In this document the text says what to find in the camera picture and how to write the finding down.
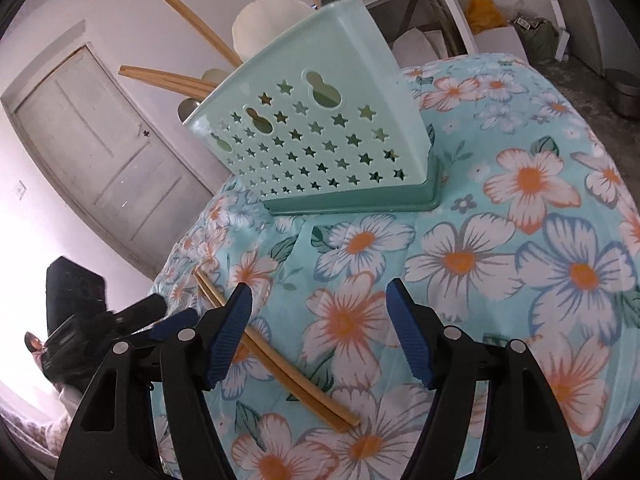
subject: yellow plastic bag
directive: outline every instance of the yellow plastic bag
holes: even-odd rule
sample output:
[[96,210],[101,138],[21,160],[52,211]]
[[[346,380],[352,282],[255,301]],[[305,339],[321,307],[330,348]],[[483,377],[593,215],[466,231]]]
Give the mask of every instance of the yellow plastic bag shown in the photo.
[[494,0],[469,0],[465,16],[473,34],[507,25],[504,16],[495,6]]

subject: floral tablecloth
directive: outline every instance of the floral tablecloth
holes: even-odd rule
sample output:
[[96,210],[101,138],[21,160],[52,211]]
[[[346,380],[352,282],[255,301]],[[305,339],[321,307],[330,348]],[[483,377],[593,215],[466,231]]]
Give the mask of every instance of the floral tablecloth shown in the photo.
[[[273,218],[232,177],[156,279],[171,313],[210,308],[194,266],[227,296],[248,283],[252,326],[362,417],[327,429],[240,347],[207,395],[223,447],[240,479],[400,478],[432,395],[386,314],[399,276],[474,339],[530,344],[588,476],[640,402],[636,206],[585,121],[520,60],[444,60],[406,79],[447,170],[439,208]],[[459,474],[473,469],[485,403],[479,384]],[[178,475],[160,388],[154,410]]]

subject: silver screw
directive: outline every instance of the silver screw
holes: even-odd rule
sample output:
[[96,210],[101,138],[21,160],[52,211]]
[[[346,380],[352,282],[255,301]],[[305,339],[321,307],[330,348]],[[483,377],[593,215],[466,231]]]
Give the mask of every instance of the silver screw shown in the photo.
[[517,352],[518,354],[524,353],[527,349],[527,345],[525,345],[524,341],[520,341],[520,339],[514,339],[511,341],[511,350]]
[[114,354],[124,354],[129,349],[129,343],[126,341],[119,341],[115,345],[113,345],[113,353]]
[[460,329],[455,327],[455,326],[447,326],[444,329],[444,337],[446,337],[447,339],[460,339],[460,336],[462,336],[462,332],[460,332]]
[[191,341],[194,337],[196,337],[196,331],[193,328],[183,328],[178,332],[180,341]]

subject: wooden chopstick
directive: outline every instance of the wooden chopstick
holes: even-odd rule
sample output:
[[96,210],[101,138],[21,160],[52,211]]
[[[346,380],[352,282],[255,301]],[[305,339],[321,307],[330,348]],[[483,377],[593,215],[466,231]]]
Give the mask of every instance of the wooden chopstick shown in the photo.
[[158,88],[164,88],[165,90],[192,97],[198,101],[203,101],[216,89],[215,84],[202,79],[173,74],[171,72],[162,73],[159,70],[151,70],[148,68],[122,66],[118,74],[137,79],[138,81],[157,86]]
[[231,63],[234,68],[242,65],[242,60],[222,39],[217,35],[209,25],[203,22],[189,7],[180,0],[164,0],[169,6],[180,14],[191,27],[195,28],[200,35],[207,40],[225,59]]
[[[196,280],[207,299],[216,307],[223,306],[224,297],[211,285],[204,273],[197,269]],[[360,419],[345,407],[335,402],[320,388],[307,379],[300,371],[271,347],[262,336],[250,326],[244,329],[242,343],[260,359],[278,382],[296,398],[322,418],[335,431],[341,433],[357,426]]]

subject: keyhole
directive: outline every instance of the keyhole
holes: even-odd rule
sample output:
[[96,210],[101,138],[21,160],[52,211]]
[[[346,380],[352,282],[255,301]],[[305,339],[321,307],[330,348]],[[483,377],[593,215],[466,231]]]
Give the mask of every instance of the keyhole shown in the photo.
[[215,133],[211,133],[211,137],[213,137],[214,139],[216,139],[216,142],[218,143],[218,147],[221,150],[225,150],[226,152],[230,153],[231,151],[233,151],[233,148],[231,147],[231,144],[229,144],[228,142],[226,142],[226,140],[222,140],[220,139],[220,137],[218,137]]
[[252,118],[252,120],[254,121],[254,126],[259,132],[270,134],[273,131],[273,126],[271,126],[271,123],[264,117],[258,115],[258,112],[256,112],[253,108],[247,108],[246,113],[247,115],[249,115],[249,117]]
[[342,101],[340,92],[325,83],[318,72],[309,72],[306,75],[306,80],[313,87],[314,99],[321,107],[335,108]]

